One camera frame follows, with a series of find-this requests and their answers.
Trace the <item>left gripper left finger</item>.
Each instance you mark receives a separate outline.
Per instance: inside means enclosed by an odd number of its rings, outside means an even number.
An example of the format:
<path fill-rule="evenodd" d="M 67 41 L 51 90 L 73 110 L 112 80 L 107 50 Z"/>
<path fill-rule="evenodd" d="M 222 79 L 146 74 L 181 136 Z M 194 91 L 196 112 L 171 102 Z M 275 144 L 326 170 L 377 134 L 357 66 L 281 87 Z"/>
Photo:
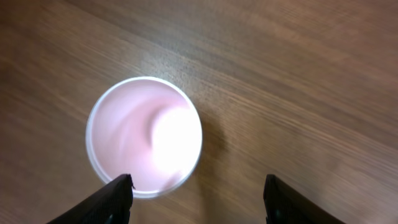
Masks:
<path fill-rule="evenodd" d="M 128 224 L 133 183 L 122 174 L 49 224 Z"/>

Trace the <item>pink cup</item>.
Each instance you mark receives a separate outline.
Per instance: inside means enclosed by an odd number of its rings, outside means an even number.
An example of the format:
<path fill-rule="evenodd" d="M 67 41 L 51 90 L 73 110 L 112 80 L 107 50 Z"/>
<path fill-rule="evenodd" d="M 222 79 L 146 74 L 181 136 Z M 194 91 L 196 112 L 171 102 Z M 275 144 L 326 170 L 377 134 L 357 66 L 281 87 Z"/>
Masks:
<path fill-rule="evenodd" d="M 105 184 L 129 174 L 135 198 L 156 198 L 191 176 L 203 128 L 181 89 L 160 78 L 136 77 L 100 96 L 88 117 L 85 141 L 90 163 Z"/>

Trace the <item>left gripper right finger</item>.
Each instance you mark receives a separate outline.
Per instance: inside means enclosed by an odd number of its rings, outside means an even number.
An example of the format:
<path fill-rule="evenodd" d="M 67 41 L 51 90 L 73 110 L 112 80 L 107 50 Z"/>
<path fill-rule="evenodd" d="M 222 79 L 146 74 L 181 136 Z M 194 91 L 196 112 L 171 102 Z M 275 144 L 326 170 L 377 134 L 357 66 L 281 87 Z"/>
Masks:
<path fill-rule="evenodd" d="M 344 224 L 274 174 L 267 174 L 263 192 L 267 224 Z"/>

